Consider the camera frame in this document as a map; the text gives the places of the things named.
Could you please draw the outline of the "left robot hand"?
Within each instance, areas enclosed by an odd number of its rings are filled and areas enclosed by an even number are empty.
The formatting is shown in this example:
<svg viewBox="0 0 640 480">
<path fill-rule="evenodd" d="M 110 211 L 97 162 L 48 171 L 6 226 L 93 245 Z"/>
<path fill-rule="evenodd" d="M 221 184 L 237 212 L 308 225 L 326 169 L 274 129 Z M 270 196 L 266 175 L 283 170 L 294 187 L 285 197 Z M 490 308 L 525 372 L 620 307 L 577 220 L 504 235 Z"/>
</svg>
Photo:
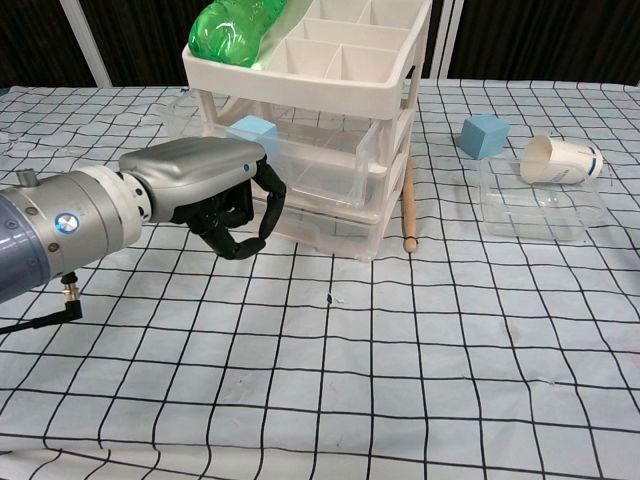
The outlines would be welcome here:
<svg viewBox="0 0 640 480">
<path fill-rule="evenodd" d="M 264 147 L 235 138 L 184 137 L 124 154 L 118 174 L 150 200 L 149 220 L 185 224 L 218 256 L 244 260 L 266 246 L 286 199 L 286 185 Z M 241 242 L 231 231 L 254 218 L 252 186 L 267 193 L 258 234 Z"/>
</svg>

